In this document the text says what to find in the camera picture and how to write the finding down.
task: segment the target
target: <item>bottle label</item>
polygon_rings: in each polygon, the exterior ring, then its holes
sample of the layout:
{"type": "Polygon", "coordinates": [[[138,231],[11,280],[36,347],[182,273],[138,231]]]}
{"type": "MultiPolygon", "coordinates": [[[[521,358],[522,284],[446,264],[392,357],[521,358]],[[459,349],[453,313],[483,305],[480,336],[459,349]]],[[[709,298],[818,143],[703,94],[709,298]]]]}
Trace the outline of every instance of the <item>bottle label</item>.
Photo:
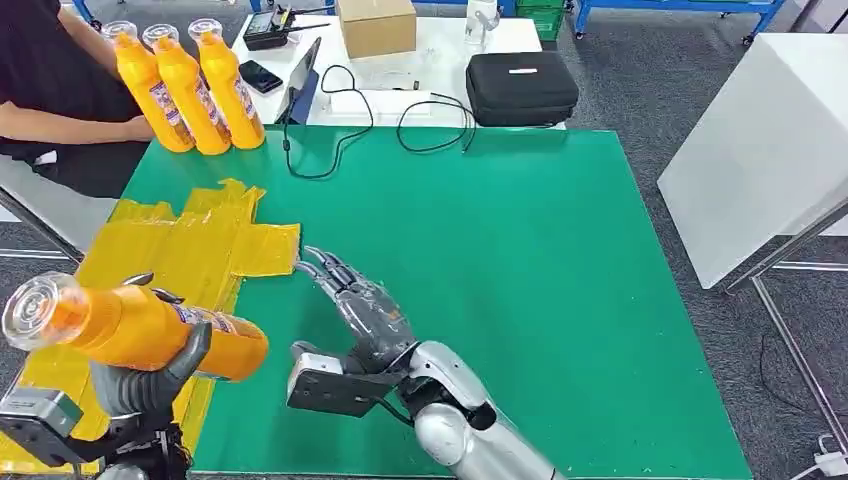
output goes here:
{"type": "Polygon", "coordinates": [[[241,75],[236,76],[235,87],[244,111],[247,113],[247,118],[253,118],[256,115],[256,107],[253,106],[253,100],[250,99],[250,92],[247,90],[247,85],[244,84],[241,75]]]}
{"type": "Polygon", "coordinates": [[[212,328],[215,330],[220,330],[224,333],[232,333],[238,335],[238,330],[236,326],[233,325],[233,322],[230,320],[230,316],[225,313],[212,312],[210,310],[206,310],[204,308],[198,307],[183,307],[180,305],[173,305],[174,310],[177,311],[177,315],[180,317],[180,321],[186,325],[197,325],[198,323],[211,323],[212,328]]]}
{"type": "Polygon", "coordinates": [[[174,104],[174,99],[172,99],[171,94],[168,93],[168,89],[165,87],[164,82],[159,82],[154,85],[153,88],[150,89],[150,94],[153,95],[153,100],[156,101],[159,108],[165,112],[165,118],[172,127],[175,127],[178,123],[183,121],[179,110],[177,110],[177,106],[174,104]]]}
{"type": "Polygon", "coordinates": [[[200,99],[200,103],[203,104],[203,108],[206,109],[206,113],[209,114],[209,120],[212,121],[213,125],[217,125],[221,121],[221,116],[218,114],[215,102],[212,101],[212,96],[209,95],[209,89],[206,88],[200,78],[197,79],[197,86],[195,86],[194,91],[197,98],[200,99]]]}
{"type": "Polygon", "coordinates": [[[159,108],[162,109],[162,112],[165,114],[165,119],[168,121],[168,124],[174,128],[174,131],[177,133],[180,141],[185,144],[193,144],[194,137],[192,137],[188,125],[186,125],[182,115],[180,115],[180,111],[177,110],[177,105],[174,103],[174,99],[171,98],[171,94],[168,93],[165,83],[159,82],[154,85],[150,89],[150,95],[153,96],[153,100],[156,102],[156,105],[159,105],[159,108]]]}

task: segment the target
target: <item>robotic hand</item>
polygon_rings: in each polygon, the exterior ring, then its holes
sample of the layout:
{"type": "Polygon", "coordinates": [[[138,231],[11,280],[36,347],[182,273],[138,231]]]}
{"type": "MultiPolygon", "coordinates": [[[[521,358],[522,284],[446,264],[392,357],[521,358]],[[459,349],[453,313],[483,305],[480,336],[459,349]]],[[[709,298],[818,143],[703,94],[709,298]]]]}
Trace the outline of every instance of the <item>robotic hand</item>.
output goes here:
{"type": "MultiPolygon", "coordinates": [[[[132,277],[125,284],[145,285],[152,275],[132,277]]],[[[153,289],[166,302],[182,301],[153,289]]],[[[182,432],[173,423],[171,405],[209,351],[212,326],[197,324],[185,346],[154,372],[91,363],[98,403],[111,420],[94,441],[71,437],[82,411],[58,390],[18,387],[0,402],[0,430],[42,463],[77,466],[103,459],[100,480],[183,480],[191,458],[182,447],[182,432]]]]}
{"type": "Polygon", "coordinates": [[[385,288],[337,256],[305,247],[300,261],[336,304],[356,344],[346,355],[292,345],[288,405],[362,417],[380,404],[415,429],[421,447],[459,480],[564,480],[498,410],[480,379],[447,346],[420,343],[385,288]],[[407,418],[384,397],[396,391],[407,418]]]}

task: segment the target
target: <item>floor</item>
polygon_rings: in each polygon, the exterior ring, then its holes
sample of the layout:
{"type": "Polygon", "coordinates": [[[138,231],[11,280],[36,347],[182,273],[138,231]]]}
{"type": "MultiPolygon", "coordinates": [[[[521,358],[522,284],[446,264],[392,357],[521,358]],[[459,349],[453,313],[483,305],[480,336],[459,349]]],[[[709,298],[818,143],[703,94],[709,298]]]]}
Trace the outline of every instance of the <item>floor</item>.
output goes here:
{"type": "MultiPolygon", "coordinates": [[[[89,6],[104,22],[126,18],[137,22],[139,30],[168,22],[182,32],[198,16],[211,16],[225,25],[229,41],[249,11],[246,0],[235,6],[215,0],[127,2],[90,0],[89,6]]],[[[293,3],[300,8],[319,5],[320,0],[293,3]]],[[[417,8],[420,15],[464,16],[464,7],[417,8]]],[[[772,30],[785,31],[794,15],[795,3],[787,2],[772,30]]],[[[813,445],[827,432],[826,426],[814,413],[812,398],[755,294],[746,289],[731,297],[700,288],[656,186],[663,168],[744,54],[740,39],[755,21],[751,15],[719,19],[709,13],[598,9],[583,40],[575,41],[570,24],[564,25],[555,48],[581,88],[569,125],[618,132],[751,469],[757,478],[780,479],[812,464],[813,445]],[[764,388],[764,381],[780,398],[764,388]]],[[[184,43],[193,47],[193,42],[184,43]]],[[[846,260],[846,241],[817,241],[803,256],[846,260]]],[[[0,248],[10,247],[49,248],[21,224],[0,223],[0,248]]],[[[0,300],[33,274],[71,268],[68,262],[0,258],[0,269],[6,272],[0,277],[0,300]]],[[[767,283],[790,324],[798,332],[803,328],[802,346],[821,366],[837,409],[848,415],[848,331],[841,323],[848,300],[840,295],[846,280],[838,274],[774,273],[767,283]]],[[[20,352],[0,346],[0,388],[11,381],[22,359],[20,352]]]]}

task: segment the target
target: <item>clear bottle cap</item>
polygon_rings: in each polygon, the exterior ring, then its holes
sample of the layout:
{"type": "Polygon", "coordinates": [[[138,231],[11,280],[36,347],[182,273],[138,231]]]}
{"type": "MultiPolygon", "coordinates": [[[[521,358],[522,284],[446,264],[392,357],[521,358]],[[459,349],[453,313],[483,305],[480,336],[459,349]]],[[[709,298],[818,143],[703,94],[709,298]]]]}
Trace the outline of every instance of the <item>clear bottle cap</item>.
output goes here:
{"type": "Polygon", "coordinates": [[[35,350],[76,338],[88,298],[74,277],[49,272],[21,285],[3,310],[3,333],[13,347],[35,350]]]}
{"type": "Polygon", "coordinates": [[[126,20],[117,20],[103,25],[100,34],[115,46],[128,46],[138,41],[138,27],[126,20]]]}
{"type": "Polygon", "coordinates": [[[169,50],[180,44],[180,33],[176,27],[166,23],[157,23],[145,28],[141,38],[155,51],[169,50]]]}
{"type": "Polygon", "coordinates": [[[222,40],[224,27],[214,18],[198,18],[188,26],[188,34],[196,42],[222,40]]]}

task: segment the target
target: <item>white desk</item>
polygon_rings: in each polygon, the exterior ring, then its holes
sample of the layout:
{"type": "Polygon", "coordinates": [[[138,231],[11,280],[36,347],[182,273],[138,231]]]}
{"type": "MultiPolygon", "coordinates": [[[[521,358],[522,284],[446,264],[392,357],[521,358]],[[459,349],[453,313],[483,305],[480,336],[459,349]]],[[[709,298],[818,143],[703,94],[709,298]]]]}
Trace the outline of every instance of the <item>white desk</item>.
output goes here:
{"type": "Polygon", "coordinates": [[[846,59],[846,35],[759,35],[666,167],[658,184],[704,288],[848,198],[846,59]]]}
{"type": "MultiPolygon", "coordinates": [[[[350,60],[344,47],[339,28],[339,19],[326,15],[301,15],[296,26],[315,25],[329,22],[330,26],[304,30],[291,35],[285,47],[251,52],[242,40],[250,17],[245,21],[233,44],[233,51],[239,62],[254,60],[270,70],[284,81],[289,78],[292,69],[312,45],[321,37],[321,49],[315,63],[319,75],[330,65],[339,64],[348,67],[356,76],[356,86],[362,90],[390,90],[392,88],[411,89],[419,82],[419,89],[450,95],[468,107],[468,95],[465,91],[465,67],[475,53],[538,52],[542,50],[533,21],[524,18],[505,18],[495,30],[489,32],[484,49],[465,43],[464,18],[418,18],[417,50],[415,52],[382,55],[378,57],[350,60]]],[[[350,79],[341,70],[334,70],[327,78],[328,89],[346,88],[350,79]]],[[[285,88],[263,95],[250,89],[253,103],[263,123],[274,123],[286,107],[285,88]]],[[[334,95],[356,95],[342,93],[334,95]]],[[[393,112],[374,112],[376,125],[396,126],[399,115],[393,112]]],[[[329,95],[321,92],[320,86],[315,93],[307,123],[316,125],[367,125],[366,114],[334,114],[330,108],[329,95]]],[[[434,105],[430,114],[407,116],[404,125],[452,126],[461,127],[462,112],[456,108],[434,105]]]]}

